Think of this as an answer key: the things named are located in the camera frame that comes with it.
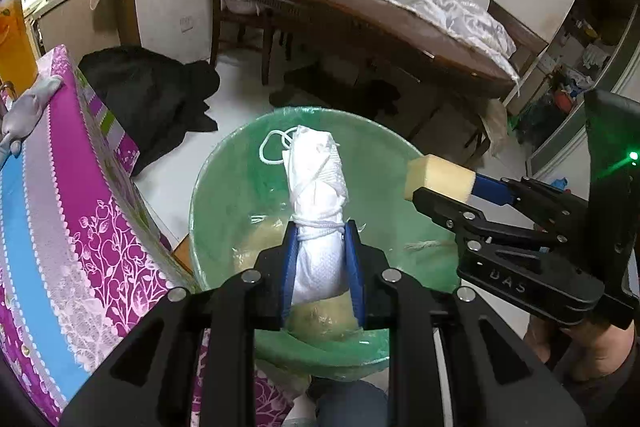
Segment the person right hand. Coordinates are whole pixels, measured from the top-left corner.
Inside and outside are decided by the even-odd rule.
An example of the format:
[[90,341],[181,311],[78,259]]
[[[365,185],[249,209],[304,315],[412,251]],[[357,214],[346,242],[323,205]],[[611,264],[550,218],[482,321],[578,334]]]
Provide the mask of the person right hand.
[[[529,317],[524,341],[544,363],[551,359],[552,329],[551,323],[533,315]],[[620,329],[608,323],[585,321],[570,329],[561,329],[561,332],[570,338],[570,346],[577,349],[577,359],[570,367],[576,381],[615,373],[626,362],[636,343],[634,323]]]

